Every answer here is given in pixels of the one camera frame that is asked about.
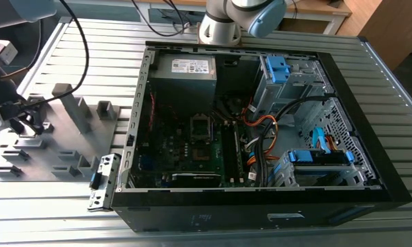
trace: gray fixture block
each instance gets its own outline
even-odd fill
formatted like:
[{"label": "gray fixture block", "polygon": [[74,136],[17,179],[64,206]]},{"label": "gray fixture block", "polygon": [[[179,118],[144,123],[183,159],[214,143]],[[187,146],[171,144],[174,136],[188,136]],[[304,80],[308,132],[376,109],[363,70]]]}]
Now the gray fixture block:
[{"label": "gray fixture block", "polygon": [[[72,85],[65,83],[56,83],[55,88],[52,90],[53,96],[60,96],[68,91],[72,90]],[[86,113],[83,112],[79,102],[76,101],[72,94],[67,95],[61,98],[61,102],[65,108],[65,111],[79,129],[79,131],[84,134],[90,131],[90,124],[86,119]]]},{"label": "gray fixture block", "polygon": [[72,166],[53,166],[52,168],[52,174],[60,179],[74,178],[78,174],[80,174],[80,171]]},{"label": "gray fixture block", "polygon": [[37,102],[37,101],[43,101],[45,100],[45,98],[43,96],[29,96],[28,97],[28,102]]},{"label": "gray fixture block", "polygon": [[11,163],[5,163],[0,165],[0,177],[1,178],[15,178],[20,176],[20,173],[21,173],[21,170]]},{"label": "gray fixture block", "polygon": [[13,144],[15,149],[44,149],[47,143],[40,139],[19,139]]},{"label": "gray fixture block", "polygon": [[98,157],[94,157],[92,162],[90,163],[84,156],[80,157],[80,161],[78,164],[78,169],[83,173],[84,177],[91,177],[95,173],[95,161],[99,161]]},{"label": "gray fixture block", "polygon": [[27,161],[29,158],[28,153],[25,153],[21,149],[5,150],[1,154],[1,157],[7,159],[7,161]]},{"label": "gray fixture block", "polygon": [[70,161],[79,161],[82,154],[76,150],[60,150],[57,157],[60,160],[70,162]]},{"label": "gray fixture block", "polygon": [[88,117],[90,116],[90,108],[88,105],[86,103],[84,97],[78,96],[75,97],[76,102],[78,102],[78,106],[82,109],[82,112],[84,113],[84,116]]},{"label": "gray fixture block", "polygon": [[43,133],[52,133],[53,132],[55,127],[49,122],[44,122],[43,126],[44,126],[44,132]]},{"label": "gray fixture block", "polygon": [[116,120],[118,114],[112,107],[111,101],[98,102],[98,115],[100,120]]}]

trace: case label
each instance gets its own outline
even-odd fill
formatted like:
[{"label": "case label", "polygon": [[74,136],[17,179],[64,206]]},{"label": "case label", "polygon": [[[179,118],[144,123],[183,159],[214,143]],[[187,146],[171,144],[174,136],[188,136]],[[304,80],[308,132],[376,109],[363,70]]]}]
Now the case label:
[{"label": "case label", "polygon": [[207,60],[175,59],[172,60],[171,72],[208,74],[210,64]]},{"label": "case label", "polygon": [[254,106],[252,104],[250,104],[247,108],[248,108],[252,112],[256,111],[256,108],[255,108],[255,106]]}]

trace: aluminum profile table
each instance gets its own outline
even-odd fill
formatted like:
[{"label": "aluminum profile table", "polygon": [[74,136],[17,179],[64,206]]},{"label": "aluminum profile table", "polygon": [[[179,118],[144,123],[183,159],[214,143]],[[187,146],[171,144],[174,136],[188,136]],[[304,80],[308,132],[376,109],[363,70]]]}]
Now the aluminum profile table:
[{"label": "aluminum profile table", "polygon": [[[51,97],[55,83],[76,85],[84,49],[75,23],[57,25],[35,69],[19,88]],[[142,23],[82,20],[90,70],[76,95],[88,104],[122,106],[112,152],[122,153],[146,40],[196,42],[196,29],[162,38]],[[156,24],[160,32],[171,25]],[[243,32],[246,47],[330,52],[412,195],[412,99],[367,42],[355,37],[275,32],[263,39]],[[88,213],[88,183],[0,183],[0,244],[61,246],[412,246],[412,203],[372,213],[339,227],[284,230],[136,234],[116,213]]]}]

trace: wooden furniture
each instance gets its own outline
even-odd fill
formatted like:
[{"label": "wooden furniture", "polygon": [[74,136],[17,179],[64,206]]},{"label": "wooden furniture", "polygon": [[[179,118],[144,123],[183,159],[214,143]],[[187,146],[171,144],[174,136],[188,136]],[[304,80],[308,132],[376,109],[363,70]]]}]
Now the wooden furniture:
[{"label": "wooden furniture", "polygon": [[[70,3],[76,4],[94,4],[94,5],[112,5],[132,7],[131,0],[68,0]],[[351,16],[351,10],[344,3],[342,3],[339,8],[334,8],[327,5],[330,0],[300,0],[296,3],[298,15],[296,19],[308,21],[323,21],[323,34],[336,34],[338,29],[346,19]],[[147,20],[150,20],[150,9],[171,9],[171,7],[164,3],[163,0],[136,0],[139,9],[144,14]],[[207,10],[207,0],[174,0],[178,5],[179,10],[186,11],[199,11],[206,12]],[[292,19],[295,15],[294,4],[288,6],[286,18]],[[303,26],[308,24],[298,23],[292,25],[298,28],[296,31],[302,30]]]},{"label": "wooden furniture", "polygon": [[354,14],[338,34],[364,36],[390,69],[412,52],[412,0],[344,0]]}]

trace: green circuit board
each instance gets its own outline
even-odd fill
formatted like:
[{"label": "green circuit board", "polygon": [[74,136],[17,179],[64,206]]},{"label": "green circuit board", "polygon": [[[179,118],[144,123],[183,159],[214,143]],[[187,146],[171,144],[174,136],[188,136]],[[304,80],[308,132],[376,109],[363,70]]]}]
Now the green circuit board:
[{"label": "green circuit board", "polygon": [[155,187],[166,187],[166,180],[171,180],[171,175],[178,173],[218,174],[220,175],[220,187],[244,187],[239,177],[243,176],[242,157],[236,155],[238,167],[232,167],[231,178],[230,166],[226,166],[223,156],[223,136],[222,125],[211,124],[211,138],[208,141],[190,138],[190,123],[182,125],[168,125],[160,122],[155,126],[151,142],[146,144],[147,150],[140,158],[142,178],[147,179],[147,186],[154,183]]}]

